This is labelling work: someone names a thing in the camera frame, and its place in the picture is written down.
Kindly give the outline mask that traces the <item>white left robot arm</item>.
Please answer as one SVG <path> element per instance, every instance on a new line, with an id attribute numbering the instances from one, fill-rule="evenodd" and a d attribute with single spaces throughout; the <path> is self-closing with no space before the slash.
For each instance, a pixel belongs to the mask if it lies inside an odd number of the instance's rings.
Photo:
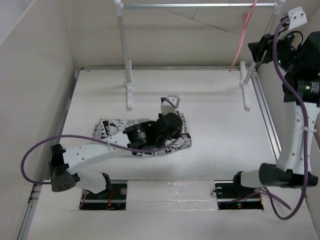
<path id="1" fill-rule="evenodd" d="M 84 189 L 107 198 L 111 194 L 111 181 L 106 173 L 94 176 L 86 169 L 94 164 L 134 153 L 154 153 L 166 149 L 166 141 L 180 137 L 183 122 L 176 113 L 160 114 L 156 121 L 147 121 L 125 128 L 103 140 L 79 147 L 51 147 L 49 162 L 51 190 L 59 193 L 73 187 Z"/>

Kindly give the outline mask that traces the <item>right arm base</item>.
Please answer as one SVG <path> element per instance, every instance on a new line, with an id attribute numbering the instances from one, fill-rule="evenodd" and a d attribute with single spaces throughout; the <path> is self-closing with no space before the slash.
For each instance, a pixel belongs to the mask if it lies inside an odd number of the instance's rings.
<path id="1" fill-rule="evenodd" d="M 214 183 L 211 196 L 217 200 L 218 210 L 263 210 L 261 195 L 249 187 L 235 187 L 231 181 Z"/>

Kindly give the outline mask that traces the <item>newspaper print trousers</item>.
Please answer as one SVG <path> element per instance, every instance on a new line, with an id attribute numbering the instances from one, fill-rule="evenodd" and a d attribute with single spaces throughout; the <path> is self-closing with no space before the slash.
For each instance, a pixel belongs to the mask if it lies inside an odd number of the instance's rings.
<path id="1" fill-rule="evenodd" d="M 183 120 L 183 131 L 179 140 L 170 146 L 169 148 L 153 153 L 133 153 L 133 156 L 140 158 L 147 158 L 159 155 L 168 155 L 175 151 L 181 151 L 192 146 L 192 137 L 190 130 L 188 128 L 187 122 L 185 121 L 184 114 L 180 114 Z M 105 138 L 111 137 L 120 131 L 124 131 L 125 128 L 131 127 L 136 124 L 144 123 L 150 121 L 149 118 L 136 118 L 136 119 L 111 119 L 104 118 L 100 119 L 93 129 L 92 137 L 95 139 L 103 140 Z"/>

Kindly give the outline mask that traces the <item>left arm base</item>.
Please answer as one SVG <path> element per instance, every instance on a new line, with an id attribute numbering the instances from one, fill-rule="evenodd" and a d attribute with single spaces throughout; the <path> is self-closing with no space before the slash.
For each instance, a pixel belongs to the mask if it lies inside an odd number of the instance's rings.
<path id="1" fill-rule="evenodd" d="M 124 211 L 127 202 L 128 182 L 124 180 L 112 181 L 112 190 L 107 193 L 95 194 L 83 190 L 79 209 L 83 211 Z"/>

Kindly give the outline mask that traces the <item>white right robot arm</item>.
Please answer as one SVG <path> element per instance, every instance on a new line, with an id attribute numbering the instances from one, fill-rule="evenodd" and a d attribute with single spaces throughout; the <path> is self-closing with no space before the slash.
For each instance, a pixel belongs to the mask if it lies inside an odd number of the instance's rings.
<path id="1" fill-rule="evenodd" d="M 275 164 L 262 163 L 258 170 L 239 171 L 231 191 L 243 197 L 250 188 L 315 187 L 310 151 L 315 121 L 320 113 L 320 33 L 311 32 L 297 48 L 283 38 L 272 42 L 272 60 L 282 81 L 287 135 Z"/>

